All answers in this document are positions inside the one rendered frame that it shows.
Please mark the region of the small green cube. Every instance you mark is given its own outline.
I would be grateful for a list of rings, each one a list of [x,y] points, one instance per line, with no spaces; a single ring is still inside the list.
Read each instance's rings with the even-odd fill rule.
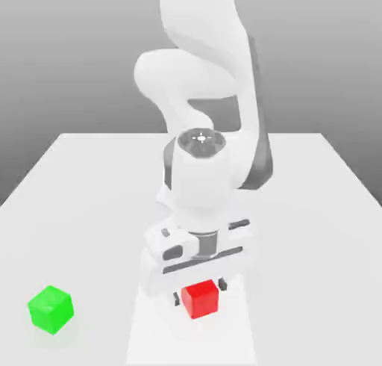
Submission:
[[[55,335],[74,316],[71,295],[55,286],[46,286],[27,304],[31,321],[39,329]]]

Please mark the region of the small red cube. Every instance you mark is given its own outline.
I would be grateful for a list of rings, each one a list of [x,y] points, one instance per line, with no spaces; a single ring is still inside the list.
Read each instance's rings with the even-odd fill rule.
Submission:
[[[181,300],[191,319],[218,311],[219,289],[212,279],[181,289]]]

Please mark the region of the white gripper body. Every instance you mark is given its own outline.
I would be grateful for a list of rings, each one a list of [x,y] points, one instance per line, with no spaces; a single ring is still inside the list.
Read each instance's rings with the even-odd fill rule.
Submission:
[[[143,290],[150,297],[155,297],[162,293],[172,294],[208,279],[229,280],[238,273],[245,273],[255,260],[255,237],[234,238],[231,244],[214,258],[190,259],[172,265],[160,264],[145,248],[142,251]]]

